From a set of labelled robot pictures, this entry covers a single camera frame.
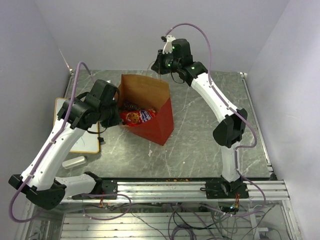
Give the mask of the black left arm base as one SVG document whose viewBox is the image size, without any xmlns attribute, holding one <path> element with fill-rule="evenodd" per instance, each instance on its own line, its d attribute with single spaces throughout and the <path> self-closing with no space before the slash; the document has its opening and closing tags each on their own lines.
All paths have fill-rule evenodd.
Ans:
<svg viewBox="0 0 320 240">
<path fill-rule="evenodd" d="M 103 199 L 106 200 L 115 200 L 117 198 L 116 194 L 118 193 L 118 184 L 114 180 L 102 180 L 101 183 L 98 183 L 97 186 L 89 193 L 90 195 L 110 195 L 104 196 Z M 73 200 L 91 200 L 98 199 L 98 197 L 87 196 L 87 195 L 74 195 L 71 197 Z"/>
</svg>

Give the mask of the red cookie snack packet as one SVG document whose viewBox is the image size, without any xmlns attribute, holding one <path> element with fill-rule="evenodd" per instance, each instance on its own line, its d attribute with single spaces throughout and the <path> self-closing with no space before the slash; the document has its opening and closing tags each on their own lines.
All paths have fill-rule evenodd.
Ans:
<svg viewBox="0 0 320 240">
<path fill-rule="evenodd" d="M 134 111 L 121 111 L 119 115 L 126 126 L 135 127 L 153 119 L 158 114 L 154 109 L 138 109 Z"/>
</svg>

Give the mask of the red paper bag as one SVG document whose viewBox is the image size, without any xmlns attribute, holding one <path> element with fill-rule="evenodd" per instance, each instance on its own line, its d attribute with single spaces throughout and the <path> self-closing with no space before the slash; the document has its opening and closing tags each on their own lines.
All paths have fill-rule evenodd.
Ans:
<svg viewBox="0 0 320 240">
<path fill-rule="evenodd" d="M 169 84 L 138 74 L 123 74 L 118 107 L 122 128 L 164 145 L 174 130 Z"/>
</svg>

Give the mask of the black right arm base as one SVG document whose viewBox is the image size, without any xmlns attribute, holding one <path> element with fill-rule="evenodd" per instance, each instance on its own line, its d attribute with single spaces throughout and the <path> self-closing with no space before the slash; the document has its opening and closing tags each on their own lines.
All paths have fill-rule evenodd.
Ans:
<svg viewBox="0 0 320 240">
<path fill-rule="evenodd" d="M 231 184 L 226 181 L 209 181 L 200 190 L 205 192 L 207 199 L 248 199 L 249 192 L 244 182 Z"/>
</svg>

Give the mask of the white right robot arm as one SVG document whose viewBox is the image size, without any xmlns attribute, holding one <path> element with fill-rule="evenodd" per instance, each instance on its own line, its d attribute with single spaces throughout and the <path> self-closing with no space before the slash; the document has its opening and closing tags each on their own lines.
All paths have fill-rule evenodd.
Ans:
<svg viewBox="0 0 320 240">
<path fill-rule="evenodd" d="M 235 158 L 235 150 L 242 140 L 248 113 L 244 108 L 238 109 L 232 104 L 216 86 L 207 68 L 201 62 L 193 60 L 190 43 L 186 39 L 176 39 L 172 35 L 161 39 L 165 44 L 158 50 L 151 69 L 159 75 L 177 73 L 184 83 L 200 94 L 213 111 L 218 126 L 212 135 L 222 153 L 220 192 L 224 197 L 231 198 L 242 185 L 237 172 L 239 161 Z"/>
</svg>

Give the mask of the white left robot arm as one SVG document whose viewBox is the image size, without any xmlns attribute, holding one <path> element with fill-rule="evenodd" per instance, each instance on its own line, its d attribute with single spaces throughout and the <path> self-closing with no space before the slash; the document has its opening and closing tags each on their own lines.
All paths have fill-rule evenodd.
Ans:
<svg viewBox="0 0 320 240">
<path fill-rule="evenodd" d="M 107 129 L 120 124 L 116 99 L 119 94 L 115 85 L 98 79 L 89 92 L 66 99 L 41 151 L 23 173 L 12 175 L 8 183 L 45 210 L 52 210 L 63 199 L 77 195 L 98 198 L 103 180 L 97 175 L 88 171 L 74 177 L 57 177 L 57 172 L 89 128 L 100 124 Z"/>
</svg>

